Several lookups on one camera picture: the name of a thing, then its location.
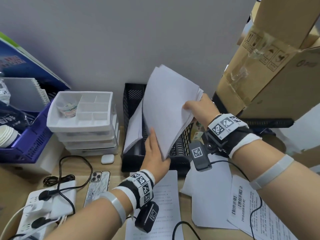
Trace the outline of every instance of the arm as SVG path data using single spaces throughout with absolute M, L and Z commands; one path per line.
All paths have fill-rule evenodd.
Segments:
M 205 127 L 219 114 L 210 98 L 188 101 L 195 118 Z M 284 154 L 262 140 L 239 148 L 232 160 L 252 181 L 276 164 Z M 320 239 L 320 177 L 294 161 L 258 194 L 298 239 Z
M 158 183 L 169 170 L 170 158 L 162 161 L 156 133 L 152 128 L 145 145 L 146 156 L 141 169 L 149 170 L 154 176 L 155 183 Z M 110 192 L 118 198 L 128 216 L 133 207 L 127 195 L 118 189 Z M 87 240 L 93 236 L 96 240 L 112 239 L 121 227 L 120 222 L 118 212 L 111 202 L 100 198 L 70 217 L 66 223 L 48 235 L 46 240 Z

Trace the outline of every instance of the forearm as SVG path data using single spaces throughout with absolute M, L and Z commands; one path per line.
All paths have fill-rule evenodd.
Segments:
M 257 140 L 238 149 L 232 159 L 250 181 L 276 164 L 283 153 Z M 298 239 L 320 239 L 320 177 L 294 161 L 257 192 Z
M 132 211 L 132 204 L 121 190 L 111 190 L 122 204 L 126 215 Z M 108 199 L 100 198 L 77 212 L 54 230 L 46 240 L 112 239 L 121 227 L 117 210 Z

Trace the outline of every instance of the person's left hand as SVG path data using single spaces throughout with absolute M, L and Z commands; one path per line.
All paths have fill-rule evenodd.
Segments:
M 141 169 L 147 169 L 153 174 L 155 183 L 158 183 L 169 171 L 170 158 L 162 161 L 155 130 L 150 128 L 150 136 L 146 139 L 146 155 Z

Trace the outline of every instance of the black cable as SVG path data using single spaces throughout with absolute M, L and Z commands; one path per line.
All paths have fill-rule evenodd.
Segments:
M 242 173 L 242 175 L 250 182 L 250 180 L 248 179 L 248 177 L 246 176 L 246 174 L 245 174 L 237 165 L 235 165 L 235 164 L 234 164 L 233 162 L 231 162 L 231 161 L 218 160 L 218 161 L 213 161 L 213 162 L 211 162 L 211 164 L 215 164 L 215 163 L 219 163 L 219 162 L 226 162 L 226 163 L 232 164 L 232 165 L 235 166 L 235 167 L 240 171 L 240 173 Z M 255 238 L 254 238 L 254 231 L 253 231 L 253 229 L 252 229 L 251 219 L 252 219 L 253 213 L 255 213 L 257 210 L 259 210 L 261 207 L 262 207 L 262 198 L 260 197 L 260 206 L 259 206 L 257 209 L 253 210 L 253 211 L 250 213 L 250 228 L 251 228 L 251 233 L 252 233 L 252 238 L 253 238 L 253 240 L 255 240 Z M 193 231 L 193 233 L 196 235 L 196 237 L 198 238 L 198 240 L 201 240 L 200 237 L 198 236 L 198 234 L 196 233 L 196 231 L 193 229 L 193 227 L 192 227 L 188 222 L 186 222 L 186 221 L 180 221 L 180 222 L 178 222 L 178 223 L 176 224 L 176 226 L 174 227 L 174 230 L 173 230 L 172 240 L 174 240 L 174 237 L 175 237 L 175 234 L 176 234 L 176 230 L 177 230 L 178 226 L 181 225 L 181 224 L 187 224 L 187 225 L 191 228 L 191 230 Z
M 199 237 L 199 235 L 196 233 L 196 231 L 193 229 L 193 227 L 189 224 L 189 222 L 186 222 L 186 221 L 180 221 L 177 223 L 177 225 L 174 227 L 174 230 L 173 230 L 173 234 L 172 234 L 172 240 L 174 240 L 174 236 L 176 234 L 176 230 L 178 228 L 179 225 L 181 224 L 187 224 L 191 230 L 193 231 L 193 233 L 195 234 L 195 236 L 198 238 L 198 240 L 201 240 L 201 238 Z
M 73 174 L 61 177 L 61 183 L 66 183 L 75 180 L 76 177 Z M 43 185 L 46 187 L 52 187 L 58 183 L 59 178 L 56 176 L 48 176 L 43 180 Z
M 81 158 L 81 159 L 90 167 L 91 173 L 90 173 L 90 176 L 89 176 L 88 180 L 87 180 L 83 185 L 60 189 L 60 184 L 62 183 L 62 181 L 61 181 L 61 180 L 62 180 L 61 162 L 62 162 L 63 159 L 68 158 L 68 157 Z M 59 178 L 58 178 L 57 191 L 58 191 L 58 194 L 59 194 L 59 195 L 61 195 L 67 202 L 69 202 L 69 204 L 70 204 L 71 207 L 72 207 L 73 215 L 76 213 L 76 208 L 75 208 L 74 204 L 71 202 L 71 200 L 69 200 L 64 194 L 62 194 L 61 191 L 63 191 L 63 190 L 73 190 L 73 189 L 83 188 L 84 186 L 87 185 L 87 183 L 89 183 L 92 173 L 93 173 L 93 168 L 92 168 L 90 162 L 88 162 L 88 160 L 86 160 L 83 156 L 69 155 L 69 156 L 64 156 L 64 157 L 62 157 L 62 158 L 59 160 Z
M 21 234 L 15 234 L 13 235 L 12 237 L 8 238 L 8 240 L 13 240 L 14 238 L 17 238 L 17 237 L 22 237 L 24 236 L 25 234 L 21 233 Z M 27 238 L 31 239 L 31 240 L 38 240 L 38 238 L 34 237 L 34 236 L 28 236 Z

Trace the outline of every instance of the stack of paper cups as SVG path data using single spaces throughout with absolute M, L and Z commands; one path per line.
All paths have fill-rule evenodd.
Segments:
M 0 148 L 11 146 L 18 139 L 20 134 L 8 125 L 0 126 Z

